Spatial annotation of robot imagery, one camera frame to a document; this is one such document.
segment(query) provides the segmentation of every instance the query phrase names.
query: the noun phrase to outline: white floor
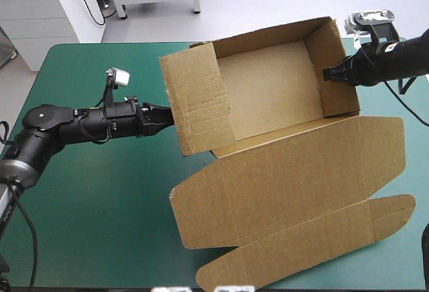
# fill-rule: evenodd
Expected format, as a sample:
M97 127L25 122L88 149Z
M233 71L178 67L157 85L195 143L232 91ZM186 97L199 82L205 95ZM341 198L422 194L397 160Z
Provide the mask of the white floor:
M341 33L348 13L388 8L396 15L401 36L414 38L429 27L429 0L201 0L202 12L192 2L130 5L128 19L107 20L103 42L178 42L222 38L262 27L330 15ZM36 77L18 57L0 70L0 120L15 123Z

